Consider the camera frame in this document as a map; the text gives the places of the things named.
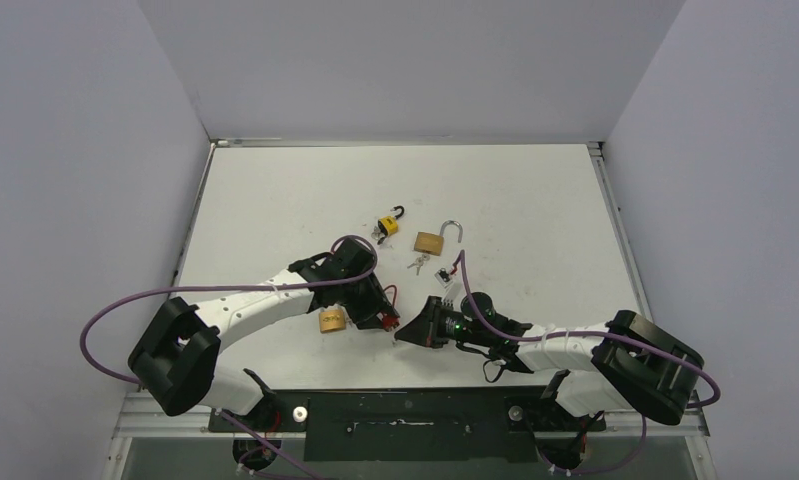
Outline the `keys of yellow padlock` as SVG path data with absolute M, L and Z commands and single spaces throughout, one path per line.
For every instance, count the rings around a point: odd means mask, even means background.
M 387 239 L 388 235 L 379 229 L 375 229 L 372 232 L 372 239 L 376 241 L 378 246 L 381 246 L 385 240 Z

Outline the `yellow black padlock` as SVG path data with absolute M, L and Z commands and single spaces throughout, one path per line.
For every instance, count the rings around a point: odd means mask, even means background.
M 391 209 L 391 213 L 378 219 L 375 229 L 386 233 L 388 237 L 398 232 L 398 220 L 405 214 L 405 208 L 397 205 Z

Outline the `brass padlock short shackle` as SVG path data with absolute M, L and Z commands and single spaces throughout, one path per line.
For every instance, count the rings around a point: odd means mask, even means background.
M 445 237 L 444 233 L 450 226 L 457 228 L 458 237 L 457 242 L 461 243 L 463 240 L 464 228 L 463 225 L 456 220 L 446 220 L 441 226 L 437 234 L 429 232 L 418 232 L 413 243 L 412 249 L 415 252 L 433 256 L 440 256 L 444 250 Z

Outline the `red cable lock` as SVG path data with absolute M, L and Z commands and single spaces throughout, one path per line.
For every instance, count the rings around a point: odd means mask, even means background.
M 390 284 L 384 287 L 384 292 L 386 294 L 391 293 L 390 305 L 391 308 L 387 313 L 384 313 L 381 317 L 382 327 L 385 331 L 392 331 L 396 329 L 399 324 L 399 315 L 396 311 L 396 302 L 398 296 L 398 288 L 395 284 Z

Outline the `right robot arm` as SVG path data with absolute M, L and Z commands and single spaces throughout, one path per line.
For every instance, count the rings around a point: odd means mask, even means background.
M 699 353 L 636 312 L 589 327 L 544 327 L 498 313 L 484 292 L 459 308 L 431 296 L 394 337 L 430 349 L 453 343 L 504 371 L 551 374 L 540 414 L 555 429 L 613 410 L 677 425 L 704 367 Z

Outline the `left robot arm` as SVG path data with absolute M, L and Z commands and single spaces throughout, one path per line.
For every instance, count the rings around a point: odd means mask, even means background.
M 271 389 L 220 354 L 281 320 L 340 307 L 360 330 L 390 330 L 399 314 L 377 279 L 369 245 L 344 238 L 328 252 L 291 263 L 252 290 L 189 304 L 166 300 L 128 357 L 128 367 L 168 416 L 200 405 L 234 413 L 257 431 L 272 420 Z

